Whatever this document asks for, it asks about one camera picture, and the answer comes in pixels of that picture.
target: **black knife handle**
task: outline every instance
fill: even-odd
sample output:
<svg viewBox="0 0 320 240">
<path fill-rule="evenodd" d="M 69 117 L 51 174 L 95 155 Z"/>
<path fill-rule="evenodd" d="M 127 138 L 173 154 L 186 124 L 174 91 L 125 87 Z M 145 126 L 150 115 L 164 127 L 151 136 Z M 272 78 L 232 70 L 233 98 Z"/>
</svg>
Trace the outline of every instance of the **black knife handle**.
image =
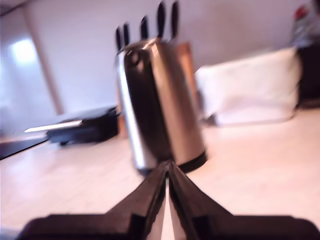
<svg viewBox="0 0 320 240">
<path fill-rule="evenodd" d="M 118 51 L 121 50 L 122 48 L 122 38 L 121 38 L 121 29 L 118 26 L 116 31 L 115 31 L 115 41 L 116 41 L 116 47 L 118 49 Z"/>
<path fill-rule="evenodd" d="M 130 43 L 130 34 L 129 34 L 129 23 L 125 23 L 123 25 L 123 37 L 124 37 L 124 45 L 127 46 Z"/>
<path fill-rule="evenodd" d="M 140 35 L 141 35 L 141 40 L 146 40 L 149 38 L 148 17 L 147 16 L 144 16 L 141 20 Z"/>
<path fill-rule="evenodd" d="M 158 37 L 162 38 L 165 32 L 165 23 L 166 23 L 166 9 L 165 4 L 162 1 L 159 4 L 157 12 L 157 27 L 158 27 Z"/>
<path fill-rule="evenodd" d="M 175 1 L 172 5 L 171 12 L 171 38 L 174 39 L 178 35 L 178 25 L 179 25 L 179 3 Z"/>
</svg>

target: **countertop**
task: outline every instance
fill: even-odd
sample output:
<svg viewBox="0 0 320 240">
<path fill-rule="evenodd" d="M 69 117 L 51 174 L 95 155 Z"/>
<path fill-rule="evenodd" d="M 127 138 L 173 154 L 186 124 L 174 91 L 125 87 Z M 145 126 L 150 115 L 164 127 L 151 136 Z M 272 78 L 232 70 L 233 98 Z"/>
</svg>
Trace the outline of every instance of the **countertop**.
<svg viewBox="0 0 320 240">
<path fill-rule="evenodd" d="M 287 122 L 202 129 L 208 162 L 188 177 L 235 215 L 291 215 L 320 228 L 320 110 Z M 129 141 L 48 142 L 0 162 L 1 227 L 49 214 L 102 214 L 143 180 Z M 162 239 L 174 239 L 166 206 Z"/>
</svg>

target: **kitchen counter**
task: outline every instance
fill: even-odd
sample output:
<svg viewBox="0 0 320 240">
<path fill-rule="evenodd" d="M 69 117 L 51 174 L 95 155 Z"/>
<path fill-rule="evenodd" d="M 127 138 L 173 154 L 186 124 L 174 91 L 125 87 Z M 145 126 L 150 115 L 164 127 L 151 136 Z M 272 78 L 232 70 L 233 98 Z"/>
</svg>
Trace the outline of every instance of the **kitchen counter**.
<svg viewBox="0 0 320 240">
<path fill-rule="evenodd" d="M 235 215 L 292 215 L 320 228 L 320 110 L 202 133 L 209 160 L 188 174 L 202 191 Z M 49 214 L 105 213 L 143 180 L 128 140 L 118 137 L 62 148 L 46 142 L 1 161 L 0 170 L 2 231 Z M 162 239 L 174 239 L 169 205 Z"/>
</svg>

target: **white appliance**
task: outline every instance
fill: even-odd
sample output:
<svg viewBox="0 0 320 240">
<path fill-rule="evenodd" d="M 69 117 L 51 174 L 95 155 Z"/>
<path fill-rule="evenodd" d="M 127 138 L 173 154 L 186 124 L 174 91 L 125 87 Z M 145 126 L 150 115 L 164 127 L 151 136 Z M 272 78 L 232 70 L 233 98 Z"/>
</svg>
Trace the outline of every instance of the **white appliance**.
<svg viewBox="0 0 320 240">
<path fill-rule="evenodd" d="M 288 120 L 301 74 L 295 48 L 203 66 L 195 76 L 204 117 L 215 116 L 218 126 Z"/>
</svg>

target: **knife block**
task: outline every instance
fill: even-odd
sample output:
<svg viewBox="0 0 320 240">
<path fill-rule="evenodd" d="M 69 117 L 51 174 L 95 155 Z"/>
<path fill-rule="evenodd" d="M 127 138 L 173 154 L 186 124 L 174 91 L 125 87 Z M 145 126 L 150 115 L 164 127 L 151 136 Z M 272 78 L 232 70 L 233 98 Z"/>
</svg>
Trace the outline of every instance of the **knife block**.
<svg viewBox="0 0 320 240">
<path fill-rule="evenodd" d="M 194 72 L 194 65 L 193 65 L 193 58 L 192 58 L 192 51 L 191 51 L 191 45 L 189 42 L 184 42 L 176 46 L 175 53 L 179 59 L 179 62 L 181 64 L 182 70 L 185 75 L 186 83 L 189 87 L 190 93 L 191 93 L 191 99 L 193 103 L 193 107 L 198 113 L 199 109 L 199 102 L 198 102 L 198 90 L 197 90 L 197 82 L 195 78 L 195 72 Z M 117 82 L 117 107 L 116 111 L 117 113 L 121 113 L 123 111 L 123 106 L 120 98 L 120 92 L 119 92 L 119 85 Z M 121 114 L 117 119 L 118 124 L 118 132 L 119 137 L 122 139 L 128 138 L 128 131 L 127 126 L 125 122 L 125 116 Z"/>
</svg>

